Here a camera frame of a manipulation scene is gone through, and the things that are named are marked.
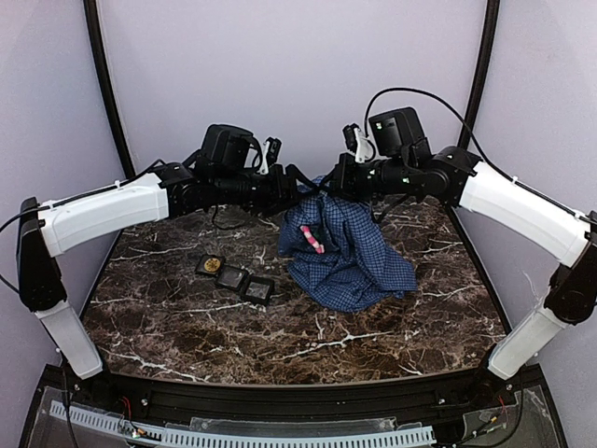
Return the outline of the blue checkered shirt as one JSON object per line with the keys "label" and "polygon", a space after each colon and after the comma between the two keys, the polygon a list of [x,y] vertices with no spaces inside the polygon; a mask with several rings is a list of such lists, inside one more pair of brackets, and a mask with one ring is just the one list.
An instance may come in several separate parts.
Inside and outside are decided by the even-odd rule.
{"label": "blue checkered shirt", "polygon": [[[317,254],[304,238],[306,225],[325,247]],[[320,305],[356,313],[418,289],[410,262],[388,245],[369,207],[319,192],[284,212],[278,253],[307,295]]]}

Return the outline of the gold round brooch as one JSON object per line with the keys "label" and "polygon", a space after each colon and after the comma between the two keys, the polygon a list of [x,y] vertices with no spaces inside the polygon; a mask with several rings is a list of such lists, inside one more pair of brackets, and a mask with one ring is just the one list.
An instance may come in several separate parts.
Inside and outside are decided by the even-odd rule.
{"label": "gold round brooch", "polygon": [[203,264],[204,270],[208,273],[216,273],[219,271],[220,267],[221,261],[218,258],[209,258]]}

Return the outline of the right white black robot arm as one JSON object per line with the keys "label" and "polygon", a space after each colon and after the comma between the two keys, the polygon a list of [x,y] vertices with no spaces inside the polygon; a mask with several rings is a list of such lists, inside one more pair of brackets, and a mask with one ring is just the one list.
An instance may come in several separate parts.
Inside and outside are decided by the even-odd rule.
{"label": "right white black robot arm", "polygon": [[561,331],[588,320],[596,306],[596,216],[551,202],[457,146],[431,151],[414,108],[374,116],[369,131],[343,130],[346,151],[331,173],[329,191],[367,202],[402,194],[433,197],[452,208],[513,231],[555,258],[548,293],[490,352],[486,371],[502,381]]}

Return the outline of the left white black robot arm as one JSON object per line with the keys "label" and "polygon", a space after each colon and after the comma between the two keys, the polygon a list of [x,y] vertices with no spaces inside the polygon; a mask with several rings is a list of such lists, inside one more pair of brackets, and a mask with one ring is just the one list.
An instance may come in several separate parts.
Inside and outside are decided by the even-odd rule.
{"label": "left white black robot arm", "polygon": [[281,212],[319,187],[277,158],[281,142],[259,143],[246,129],[208,127],[199,149],[181,162],[156,160],[142,173],[108,186],[41,203],[21,203],[17,224],[17,282],[10,289],[36,316],[80,380],[104,372],[104,360],[71,305],[59,257],[132,226],[176,219],[219,205],[253,215]]}

